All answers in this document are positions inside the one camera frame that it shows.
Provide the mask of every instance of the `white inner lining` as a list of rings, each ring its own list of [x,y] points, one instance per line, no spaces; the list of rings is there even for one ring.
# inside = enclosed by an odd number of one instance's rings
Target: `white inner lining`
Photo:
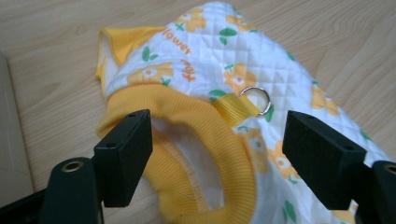
[[[163,119],[152,119],[151,124],[175,145],[189,163],[209,210],[223,207],[225,199],[219,171],[193,130],[186,125],[174,125]]]

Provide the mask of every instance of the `quilted fabric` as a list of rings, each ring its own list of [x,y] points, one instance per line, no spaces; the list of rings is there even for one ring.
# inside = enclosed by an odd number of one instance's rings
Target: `quilted fabric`
[[[273,103],[269,112],[233,127],[236,134],[259,130],[266,146],[262,151],[270,161],[268,171],[256,168],[258,198],[252,223],[352,222],[356,211],[355,203],[349,215],[328,211],[282,154],[289,110],[315,116],[365,148],[367,165],[389,160],[289,52],[226,3],[196,7],[170,22],[131,52],[120,68],[108,68],[103,82],[105,97],[150,82],[209,103],[216,92],[239,95],[249,86],[265,89]]]

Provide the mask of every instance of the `wooden surface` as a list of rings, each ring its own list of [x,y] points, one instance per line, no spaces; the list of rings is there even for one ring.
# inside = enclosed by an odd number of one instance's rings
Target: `wooden surface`
[[[101,27],[162,26],[205,1],[1,0],[7,55],[35,190],[50,170],[90,157],[105,101],[94,78]],[[230,1],[292,52],[329,95],[396,159],[396,1]],[[158,222],[147,181],[109,223]]]

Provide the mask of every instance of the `light wood floor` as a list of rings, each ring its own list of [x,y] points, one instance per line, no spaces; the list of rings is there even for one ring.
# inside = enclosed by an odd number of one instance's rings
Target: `light wood floor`
[[[50,170],[90,157],[105,111],[94,78],[101,27],[162,26],[205,1],[0,0],[0,50],[8,58],[36,190]],[[260,31],[292,52],[396,159],[396,1],[230,1]],[[160,220],[142,182],[127,209],[108,223]]]

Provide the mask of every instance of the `screw hole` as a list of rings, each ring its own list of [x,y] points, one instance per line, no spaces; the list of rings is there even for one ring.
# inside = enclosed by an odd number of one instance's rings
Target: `screw hole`
[[[396,175],[396,166],[394,165],[385,165],[385,169],[388,170],[391,174]]]
[[[82,161],[71,161],[62,167],[62,171],[65,173],[75,172],[84,165]]]
[[[353,150],[353,147],[351,147],[351,146],[344,146],[344,149],[346,149],[346,150]]]
[[[115,143],[107,143],[107,144],[106,144],[106,147],[115,147],[115,146],[116,146]]]

